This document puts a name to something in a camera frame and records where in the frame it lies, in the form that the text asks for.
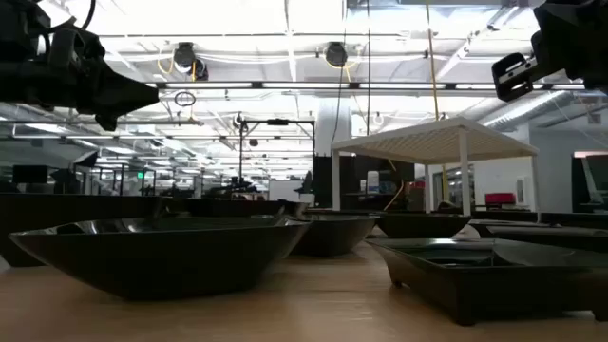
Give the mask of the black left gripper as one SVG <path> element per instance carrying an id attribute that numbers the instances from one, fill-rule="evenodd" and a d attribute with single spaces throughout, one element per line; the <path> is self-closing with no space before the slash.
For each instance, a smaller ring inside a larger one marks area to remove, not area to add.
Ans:
<path id="1" fill-rule="evenodd" d="M 105 62 L 99 37 L 74 26 L 50 28 L 52 37 L 45 52 L 47 67 L 66 93 L 64 102 L 80 113 L 93 115 L 105 131 L 117 128 L 119 114 L 153 105 L 158 90 L 125 77 Z M 118 90 L 124 94 L 115 97 Z"/>

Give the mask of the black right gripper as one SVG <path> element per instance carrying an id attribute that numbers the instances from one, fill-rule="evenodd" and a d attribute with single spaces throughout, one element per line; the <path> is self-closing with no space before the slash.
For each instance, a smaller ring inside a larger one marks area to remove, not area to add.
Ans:
<path id="1" fill-rule="evenodd" d="M 491 71 L 497 97 L 510 102 L 533 91 L 539 79 L 563 70 L 587 89 L 607 91 L 606 0 L 547 0 L 533 9 L 539 30 L 535 57 L 511 53 Z"/>

